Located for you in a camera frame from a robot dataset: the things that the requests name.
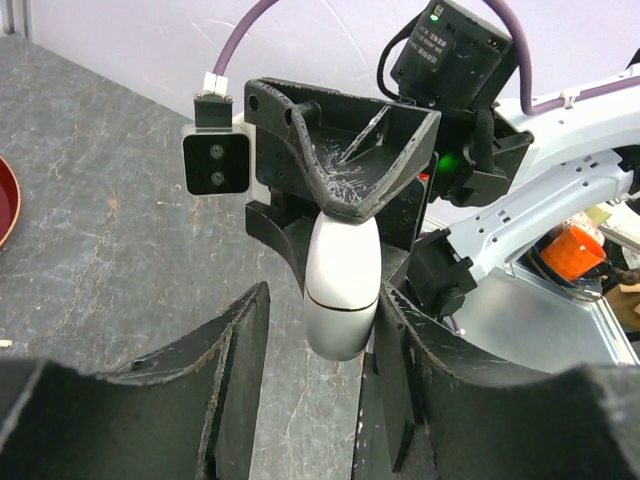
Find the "white charging case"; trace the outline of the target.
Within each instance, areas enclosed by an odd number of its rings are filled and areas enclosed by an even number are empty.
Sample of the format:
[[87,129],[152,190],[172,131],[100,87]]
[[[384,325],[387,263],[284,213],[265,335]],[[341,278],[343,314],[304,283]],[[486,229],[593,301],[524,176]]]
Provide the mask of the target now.
[[375,218],[356,225],[325,213],[317,216],[303,287],[306,339],[316,354],[344,362],[365,349],[381,276],[381,242]]

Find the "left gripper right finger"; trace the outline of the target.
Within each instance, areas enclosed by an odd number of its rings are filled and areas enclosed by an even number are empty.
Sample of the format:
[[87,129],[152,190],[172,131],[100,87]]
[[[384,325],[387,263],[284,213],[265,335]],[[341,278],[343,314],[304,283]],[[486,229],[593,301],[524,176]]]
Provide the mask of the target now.
[[557,374],[490,354],[391,284],[364,357],[355,479],[635,479],[639,370]]

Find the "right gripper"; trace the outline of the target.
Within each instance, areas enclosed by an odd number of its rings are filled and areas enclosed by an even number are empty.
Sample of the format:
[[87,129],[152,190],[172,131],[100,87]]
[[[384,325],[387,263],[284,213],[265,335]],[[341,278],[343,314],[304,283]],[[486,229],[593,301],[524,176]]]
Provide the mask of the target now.
[[483,141],[493,168],[478,168],[474,117],[275,78],[244,86],[244,120],[256,133],[256,181],[267,199],[245,206],[247,234],[305,279],[319,213],[359,225],[375,219],[383,274],[400,283],[426,207],[438,198],[485,206],[504,195],[530,146],[495,114]]

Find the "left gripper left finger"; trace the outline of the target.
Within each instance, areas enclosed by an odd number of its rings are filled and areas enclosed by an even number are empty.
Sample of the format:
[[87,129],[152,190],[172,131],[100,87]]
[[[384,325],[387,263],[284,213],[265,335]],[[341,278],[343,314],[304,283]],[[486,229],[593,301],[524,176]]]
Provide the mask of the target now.
[[266,283],[113,372],[1,362],[5,479],[245,479],[270,316]]

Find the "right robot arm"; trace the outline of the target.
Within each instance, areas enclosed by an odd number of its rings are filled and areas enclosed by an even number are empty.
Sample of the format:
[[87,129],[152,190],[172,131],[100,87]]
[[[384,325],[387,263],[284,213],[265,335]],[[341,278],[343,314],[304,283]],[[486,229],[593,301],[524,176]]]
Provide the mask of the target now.
[[534,103],[522,26],[505,2],[491,8],[500,27],[455,2],[430,2],[395,36],[398,90],[380,100],[272,78],[247,82],[245,121],[292,156],[304,183],[297,196],[319,209],[302,282],[310,335],[371,329],[382,281],[376,217],[421,173],[432,198],[480,211],[424,244],[413,286],[440,316],[553,225],[519,206],[527,194],[541,200],[572,161],[608,156],[568,183],[561,214],[632,189],[637,65]]

